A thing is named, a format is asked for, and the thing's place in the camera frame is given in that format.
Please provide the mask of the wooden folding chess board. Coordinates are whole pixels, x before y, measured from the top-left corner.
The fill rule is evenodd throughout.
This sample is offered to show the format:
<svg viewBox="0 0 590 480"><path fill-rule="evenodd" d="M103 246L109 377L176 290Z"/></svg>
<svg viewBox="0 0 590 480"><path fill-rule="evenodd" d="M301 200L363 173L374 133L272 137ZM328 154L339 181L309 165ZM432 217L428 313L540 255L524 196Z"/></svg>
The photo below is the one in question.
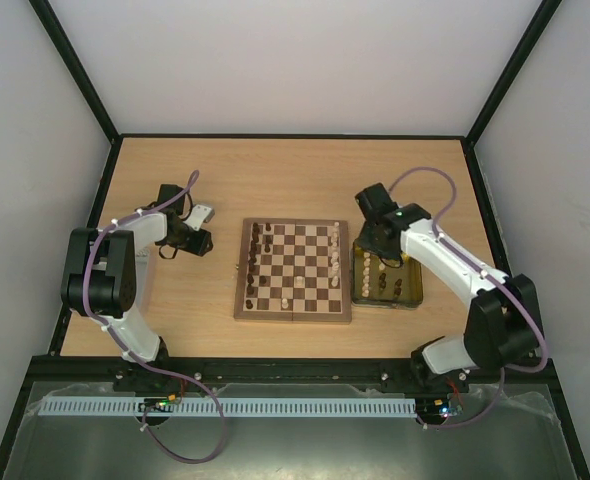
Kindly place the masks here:
<svg viewBox="0 0 590 480"><path fill-rule="evenodd" d="M333 223L339 222L339 231ZM248 265L252 225L259 223L257 263ZM246 218L238 263L233 317L238 321L348 324L352 320L348 223L344 220ZM247 282L247 274L254 283ZM259 285L259 277L267 277ZM297 288L295 279L304 277ZM246 293L248 285L255 290ZM281 301L289 300L283 309ZM253 302L246 309L245 301Z"/></svg>

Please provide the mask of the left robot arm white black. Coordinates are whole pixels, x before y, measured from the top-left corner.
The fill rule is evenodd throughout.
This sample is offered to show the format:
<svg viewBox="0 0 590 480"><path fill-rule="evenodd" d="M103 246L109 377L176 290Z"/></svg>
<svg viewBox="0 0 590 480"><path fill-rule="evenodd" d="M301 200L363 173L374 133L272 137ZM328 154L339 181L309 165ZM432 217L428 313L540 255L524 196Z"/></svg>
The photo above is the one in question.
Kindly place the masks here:
<svg viewBox="0 0 590 480"><path fill-rule="evenodd" d="M152 273L150 247L202 257L213 248L204 225L214 215L213 207L193 202L188 186L163 184L156 201L108 227L73 230L60 289L64 306L98 324L125 360L158 360L166 347L143 312Z"/></svg>

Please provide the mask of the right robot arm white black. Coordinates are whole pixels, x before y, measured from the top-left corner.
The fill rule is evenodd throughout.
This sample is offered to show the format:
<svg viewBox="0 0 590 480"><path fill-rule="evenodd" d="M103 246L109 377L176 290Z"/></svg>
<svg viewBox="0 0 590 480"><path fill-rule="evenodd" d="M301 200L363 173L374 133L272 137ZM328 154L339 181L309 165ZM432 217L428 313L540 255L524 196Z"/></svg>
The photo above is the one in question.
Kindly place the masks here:
<svg viewBox="0 0 590 480"><path fill-rule="evenodd" d="M365 222L357 243L388 260L404 254L428 268L468 308L464 332L430 341L411 354L411 379L430 392L460 370L536 373L549 359L537 291L524 275L512 277L481 262L441 230L417 204L372 203L357 197Z"/></svg>

